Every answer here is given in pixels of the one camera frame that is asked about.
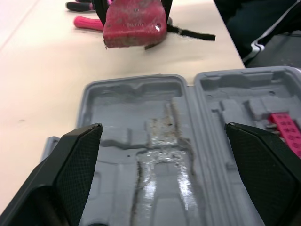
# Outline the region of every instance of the textured gripper pad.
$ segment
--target textured gripper pad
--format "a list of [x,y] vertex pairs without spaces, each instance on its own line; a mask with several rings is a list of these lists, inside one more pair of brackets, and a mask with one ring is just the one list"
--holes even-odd
[[57,177],[56,188],[71,225],[79,224],[94,176],[102,127],[81,136]]
[[103,39],[108,48],[148,46],[162,42],[166,28],[160,0],[118,0],[108,8]]
[[225,129],[241,179],[265,225],[290,225],[300,208],[300,180],[287,160],[297,169],[301,161],[272,133],[236,123]]

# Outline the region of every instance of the black strap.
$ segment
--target black strap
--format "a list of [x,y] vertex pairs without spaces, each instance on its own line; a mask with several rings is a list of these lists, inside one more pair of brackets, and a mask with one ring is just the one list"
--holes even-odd
[[192,37],[195,39],[203,39],[207,41],[215,41],[215,35],[214,34],[203,34],[203,33],[197,33],[197,32],[192,32],[189,30],[182,30],[178,27],[174,27],[172,25],[167,25],[167,31],[171,33],[176,33],[181,36],[188,36]]

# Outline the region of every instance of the pink plastic piece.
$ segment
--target pink plastic piece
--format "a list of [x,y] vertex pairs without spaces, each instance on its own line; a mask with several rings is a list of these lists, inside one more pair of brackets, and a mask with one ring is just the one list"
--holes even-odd
[[166,38],[166,15],[160,0],[116,0],[103,30],[109,48],[148,46]]
[[277,125],[280,136],[285,139],[290,149],[301,158],[301,133],[287,113],[273,113],[269,117],[269,121]]
[[73,21],[77,28],[86,28],[96,31],[103,31],[103,24],[99,19],[90,19],[83,16],[75,17]]

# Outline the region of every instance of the molded plastic tray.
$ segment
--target molded plastic tray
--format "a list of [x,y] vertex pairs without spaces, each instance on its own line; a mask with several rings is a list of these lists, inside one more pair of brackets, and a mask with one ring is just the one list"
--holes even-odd
[[278,112],[301,126],[293,68],[201,73],[194,87],[178,75],[88,85],[77,127],[101,122],[103,135],[80,225],[263,226],[223,127],[264,129]]

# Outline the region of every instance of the pink tool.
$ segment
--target pink tool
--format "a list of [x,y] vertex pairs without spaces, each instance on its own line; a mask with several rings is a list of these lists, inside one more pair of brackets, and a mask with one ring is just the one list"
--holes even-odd
[[100,19],[90,19],[83,16],[77,16],[73,23],[77,28],[91,29],[100,32],[103,31],[103,24]]

